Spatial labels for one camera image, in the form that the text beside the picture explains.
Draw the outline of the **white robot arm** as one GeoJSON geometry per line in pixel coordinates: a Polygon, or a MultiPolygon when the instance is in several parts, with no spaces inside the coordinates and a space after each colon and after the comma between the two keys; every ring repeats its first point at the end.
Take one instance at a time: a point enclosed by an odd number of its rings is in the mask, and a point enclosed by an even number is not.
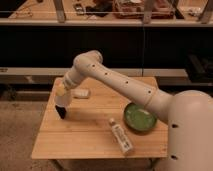
{"type": "Polygon", "coordinates": [[[168,171],[213,171],[213,97],[196,90],[170,95],[106,68],[101,53],[91,50],[74,58],[56,89],[55,104],[60,108],[68,106],[70,91],[88,77],[168,125],[168,171]]]}

